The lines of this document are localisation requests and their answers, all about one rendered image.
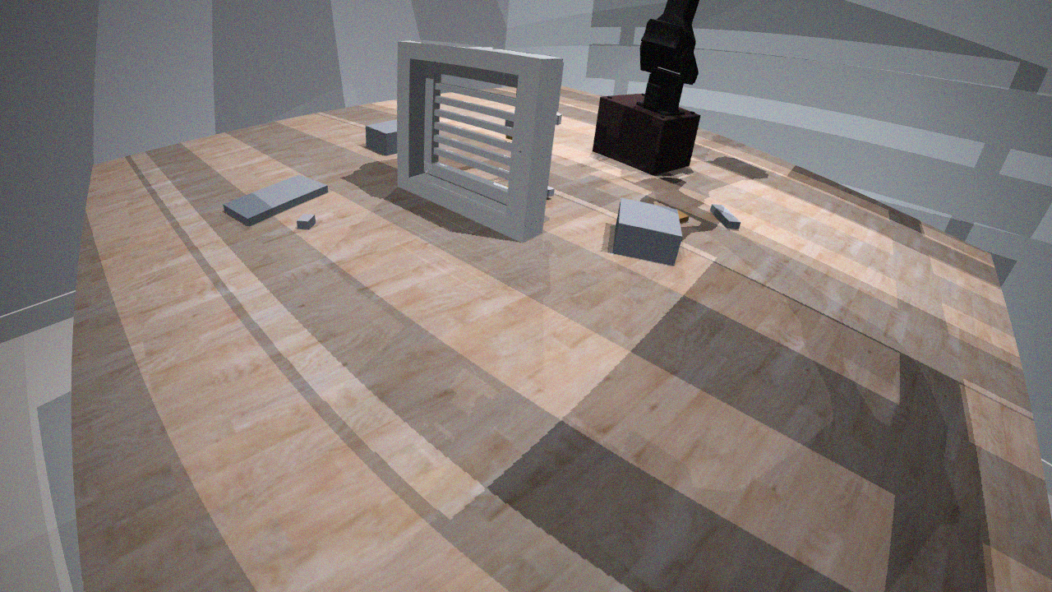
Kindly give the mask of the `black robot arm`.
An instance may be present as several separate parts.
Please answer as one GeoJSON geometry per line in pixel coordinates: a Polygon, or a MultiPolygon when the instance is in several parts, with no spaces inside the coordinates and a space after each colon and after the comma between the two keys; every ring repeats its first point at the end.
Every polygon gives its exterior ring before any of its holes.
{"type": "Polygon", "coordinates": [[[664,116],[683,113],[679,111],[683,84],[694,84],[699,74],[692,29],[697,3],[699,0],[668,0],[662,15],[647,22],[639,50],[641,72],[649,72],[650,76],[645,100],[636,102],[638,106],[664,116]]]}

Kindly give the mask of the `grey square frame with horizontal slats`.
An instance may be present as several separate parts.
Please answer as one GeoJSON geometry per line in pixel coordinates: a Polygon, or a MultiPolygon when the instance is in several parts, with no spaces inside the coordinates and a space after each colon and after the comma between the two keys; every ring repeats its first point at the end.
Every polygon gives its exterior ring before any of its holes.
{"type": "Polygon", "coordinates": [[[422,39],[399,41],[397,57],[398,187],[521,243],[542,234],[547,198],[555,197],[555,188],[549,187],[548,180],[555,126],[562,123],[562,113],[557,109],[563,58],[422,39]],[[514,87],[515,98],[445,84],[441,82],[442,74],[514,87]],[[441,96],[441,90],[509,104],[515,109],[506,113],[450,99],[441,96]],[[487,113],[504,119],[505,125],[463,113],[443,111],[440,104],[487,113]],[[501,132],[512,143],[440,123],[440,117],[501,132]],[[511,151],[511,158],[443,137],[439,130],[511,151]],[[510,166],[510,171],[454,151],[437,149],[439,143],[495,160],[510,166]],[[510,180],[510,185],[441,164],[439,156],[510,180]]]}

